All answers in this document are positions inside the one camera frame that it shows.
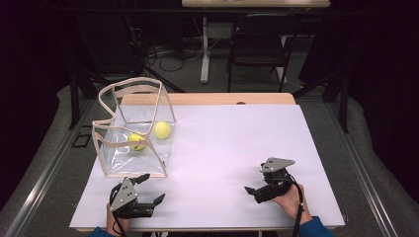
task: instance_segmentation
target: transparent bag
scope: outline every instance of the transparent bag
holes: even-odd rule
[[[99,103],[108,118],[94,120],[92,137],[107,177],[167,177],[176,119],[158,80],[138,77],[107,86]]]

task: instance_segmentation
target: blue sleeve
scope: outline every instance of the blue sleeve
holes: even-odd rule
[[[113,235],[108,234],[105,230],[96,227],[96,229],[90,233],[87,237],[114,237]]]
[[[318,216],[313,216],[313,219],[303,223],[298,229],[299,237],[333,237],[330,230],[324,227]]]

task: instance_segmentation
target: white stand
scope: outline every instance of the white stand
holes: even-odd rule
[[[209,53],[209,36],[208,36],[208,22],[204,18],[203,22],[203,67],[201,69],[201,83],[209,82],[210,71],[210,53]]]
[[[281,37],[281,43],[283,45],[285,45],[287,40],[287,37]],[[277,73],[278,73],[278,77],[281,79],[283,77],[283,73],[284,73],[284,68],[283,67],[277,67]],[[287,85],[287,77],[284,78],[284,85]]]

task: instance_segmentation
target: table surface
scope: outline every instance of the table surface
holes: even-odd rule
[[[295,160],[287,169],[304,184],[312,214],[321,216],[328,227],[344,225],[302,111],[291,94],[170,94],[170,99],[178,121],[169,176],[135,186],[140,202],[150,202],[163,193],[166,198],[151,218],[134,219],[131,229],[293,228],[293,221],[277,205],[271,201],[258,204],[244,190],[244,186],[259,189],[266,185],[259,168],[271,156]],[[246,106],[235,106],[238,102]],[[125,97],[123,104],[133,106],[135,96]],[[97,160],[70,227],[80,231],[104,227],[103,203],[121,181],[106,178]]]
[[[329,0],[182,0],[184,7],[329,7]]]

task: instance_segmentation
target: wire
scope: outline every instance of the wire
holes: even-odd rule
[[[115,224],[117,224],[116,221],[114,221],[114,224],[112,225],[112,229],[114,230],[115,233],[122,235],[122,233],[120,233],[116,228],[115,228]]]
[[[296,182],[295,178],[290,174],[289,174],[289,176],[291,178],[290,180],[287,180],[287,179],[274,179],[274,180],[283,181],[283,182],[290,182],[298,190],[299,205],[298,205],[298,211],[296,212],[295,223],[293,225],[293,237],[296,237],[297,234],[298,234],[299,222],[301,221],[302,212],[304,211],[304,197],[303,197],[303,194],[302,194],[301,187]]]
[[[183,66],[185,65],[185,59],[184,59],[183,57],[181,57],[181,65],[180,65],[178,68],[175,68],[175,69],[173,69],[173,70],[165,69],[165,68],[163,68],[163,66],[162,66],[162,58],[164,58],[164,57],[161,57],[161,58],[160,58],[158,65],[159,65],[159,67],[160,67],[160,69],[161,69],[161,70],[166,71],[166,72],[175,72],[175,71],[179,71],[179,70],[180,70],[180,69],[182,69],[182,68],[183,68]]]
[[[194,20],[194,25],[195,25],[195,28],[197,29],[198,35],[200,35],[200,39],[201,39],[201,50],[200,50],[200,54],[198,54],[194,58],[190,58],[189,60],[194,60],[194,59],[197,59],[197,58],[201,57],[201,55],[204,52],[204,37],[203,37],[203,34],[201,34],[200,28],[198,27],[198,24],[197,24],[197,21],[195,20],[195,18],[193,18],[193,20]]]
[[[111,190],[111,195],[109,196],[109,204],[110,205],[112,205],[112,203],[114,202],[114,199],[117,196],[118,190],[120,189],[120,187],[122,185],[123,184],[118,184]]]
[[[118,219],[117,214],[116,214],[115,212],[112,212],[112,215],[114,216],[114,220],[115,220],[115,222],[117,223],[118,227],[120,228],[121,233],[119,233],[119,232],[118,232],[118,231],[114,228],[114,226],[115,226],[115,225],[113,226],[114,231],[115,231],[116,233],[118,233],[119,235],[121,235],[122,237],[126,237],[126,233],[124,232],[123,226],[121,225],[120,220]]]

